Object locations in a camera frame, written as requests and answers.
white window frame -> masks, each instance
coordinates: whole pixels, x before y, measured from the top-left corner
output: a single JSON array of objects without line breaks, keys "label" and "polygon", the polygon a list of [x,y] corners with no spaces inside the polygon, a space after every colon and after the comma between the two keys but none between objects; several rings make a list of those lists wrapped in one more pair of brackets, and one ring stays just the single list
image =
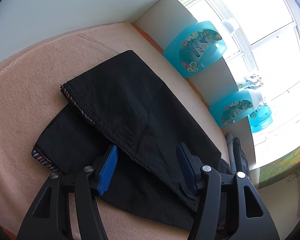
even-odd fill
[{"label": "white window frame", "polygon": [[[199,2],[201,0],[181,0],[180,2],[189,9],[192,5]],[[296,4],[294,0],[283,0],[290,12],[292,22],[287,24],[286,26],[280,28],[279,30],[269,34],[268,36],[262,38],[261,40],[255,42],[254,44],[250,45],[248,38],[246,37],[244,31],[240,27],[234,35],[234,40],[239,48],[239,52],[235,53],[234,55],[225,59],[225,61],[229,61],[231,59],[242,57],[246,61],[246,65],[249,71],[257,71],[258,67],[256,61],[253,57],[252,51],[264,44],[265,42],[269,41],[270,39],[278,36],[280,33],[284,32],[288,28],[293,27],[297,34],[298,44],[300,48],[300,12],[295,8]],[[206,0],[206,2],[212,7],[212,9],[217,13],[221,20],[226,20],[231,17],[235,18],[231,11],[227,8],[227,6],[223,3],[222,0]],[[274,132],[277,128],[281,127],[282,125],[288,122],[298,122],[300,120],[300,111],[296,113],[291,119],[286,120],[285,122],[280,123],[279,125],[273,126],[268,132],[260,131],[258,133],[254,133],[254,145],[258,145],[267,140],[271,133]]]}]

folded clothes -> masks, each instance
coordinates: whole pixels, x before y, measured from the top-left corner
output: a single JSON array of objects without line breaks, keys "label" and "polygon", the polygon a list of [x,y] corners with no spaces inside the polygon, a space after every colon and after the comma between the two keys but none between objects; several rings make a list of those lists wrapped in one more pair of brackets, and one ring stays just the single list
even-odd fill
[{"label": "folded clothes", "polygon": [[61,91],[70,104],[43,131],[33,155],[70,174],[115,144],[119,160],[101,198],[190,230],[198,199],[186,187],[176,146],[184,142],[217,170],[221,153],[166,84],[129,50],[65,83]]}]

peach fabric surface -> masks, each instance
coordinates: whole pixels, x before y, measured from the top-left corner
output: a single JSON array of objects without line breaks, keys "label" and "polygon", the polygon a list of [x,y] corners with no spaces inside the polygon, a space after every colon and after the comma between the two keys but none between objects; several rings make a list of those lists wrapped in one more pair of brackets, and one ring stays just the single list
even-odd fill
[{"label": "peach fabric surface", "polygon": [[[31,157],[41,132],[67,104],[60,85],[128,49],[167,84],[228,161],[226,141],[209,111],[178,72],[129,23],[80,30],[34,44],[0,64],[0,225],[17,234],[51,173]],[[142,219],[97,199],[112,239],[186,239],[180,228]],[[70,198],[74,239],[80,234]]]}]

gray fabric roll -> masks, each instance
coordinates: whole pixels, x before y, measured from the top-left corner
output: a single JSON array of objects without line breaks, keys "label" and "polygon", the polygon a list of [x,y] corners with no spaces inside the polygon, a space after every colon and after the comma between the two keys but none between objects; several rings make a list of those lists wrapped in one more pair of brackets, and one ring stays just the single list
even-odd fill
[{"label": "gray fabric roll", "polygon": [[233,173],[236,173],[237,167],[235,165],[234,153],[233,153],[233,135],[228,133],[226,135],[227,144],[228,144],[228,152],[229,152],[229,160],[230,160],[230,169]]}]

